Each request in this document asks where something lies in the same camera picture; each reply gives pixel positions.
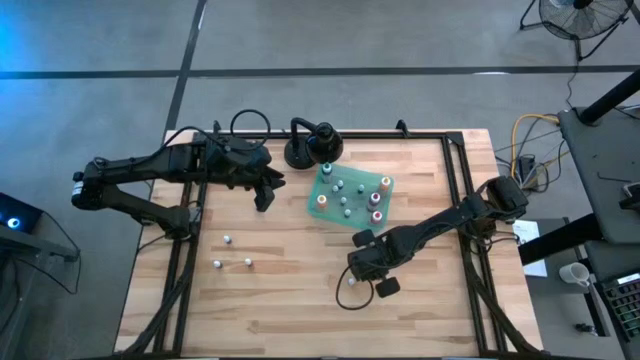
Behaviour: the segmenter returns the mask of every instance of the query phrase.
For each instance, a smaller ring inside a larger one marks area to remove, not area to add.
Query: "electric fan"
[[[602,43],[627,21],[626,14],[633,5],[633,0],[538,0],[540,22],[523,24],[525,16],[533,4],[520,19],[520,30],[544,26],[553,35],[572,40],[576,47],[576,58],[582,61],[591,56]],[[582,55],[580,40],[590,39],[607,32],[598,44],[586,55]]]

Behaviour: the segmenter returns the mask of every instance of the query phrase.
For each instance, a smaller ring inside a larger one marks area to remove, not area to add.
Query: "wooden tabletop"
[[[463,130],[475,186],[498,175],[487,130]],[[176,141],[189,141],[183,133]],[[311,217],[306,203],[316,168],[294,170],[284,161],[285,141],[266,146],[271,166],[287,185],[275,191],[266,213],[254,193],[209,185],[191,292],[184,356],[410,357],[477,355],[467,287],[455,231],[427,243],[409,263],[391,270],[402,290],[374,298],[360,311],[342,310],[335,288],[355,250],[356,229]],[[460,194],[465,194],[453,153]],[[437,140],[346,140],[338,164],[393,176],[387,228],[415,224],[451,206],[442,145]],[[152,200],[179,204],[182,185],[156,181]],[[141,244],[161,235],[145,229]],[[223,236],[233,238],[232,245]],[[171,243],[162,240],[137,257],[116,350],[131,344],[158,309]],[[251,258],[253,267],[244,265]],[[515,243],[500,242],[489,254],[498,302],[516,327],[540,347],[529,291]],[[212,266],[223,263],[222,269]],[[369,287],[340,291],[343,303],[361,304]],[[167,346],[173,338],[170,317]],[[495,349],[488,312],[485,331]]]

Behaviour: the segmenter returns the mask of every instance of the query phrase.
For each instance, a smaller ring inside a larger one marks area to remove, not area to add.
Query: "desk lamp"
[[[298,135],[298,125],[308,129],[308,135]],[[314,125],[302,118],[291,119],[291,140],[284,148],[284,159],[294,169],[304,170],[316,163],[331,163],[342,155],[342,136],[331,124]]]

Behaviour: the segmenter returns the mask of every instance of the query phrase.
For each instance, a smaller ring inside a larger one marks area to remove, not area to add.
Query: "white cup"
[[[580,263],[572,263],[560,268],[560,277],[567,284],[589,286],[589,269]]]

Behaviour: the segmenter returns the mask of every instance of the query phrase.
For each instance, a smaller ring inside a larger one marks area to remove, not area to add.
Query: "green pegboard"
[[[314,217],[350,226],[358,229],[381,230],[387,223],[387,215],[389,213],[389,205],[391,203],[391,194],[395,181],[392,177],[389,189],[386,193],[379,190],[380,181],[385,175],[370,173],[367,171],[357,170],[346,166],[336,164],[332,165],[331,179],[329,183],[323,181],[322,166],[318,166],[313,190],[307,203],[307,210]],[[332,191],[332,187],[338,184],[338,181],[344,182],[344,187],[337,193]],[[358,187],[364,185],[364,192],[358,193]],[[380,203],[376,210],[382,213],[382,220],[378,224],[371,223],[372,212],[367,208],[369,197],[372,193],[377,192],[381,195]],[[316,201],[319,195],[325,195],[327,198],[327,207],[323,210],[319,209]],[[347,198],[347,203],[342,205],[340,199]],[[344,216],[346,209],[351,210],[351,215],[347,218]]]

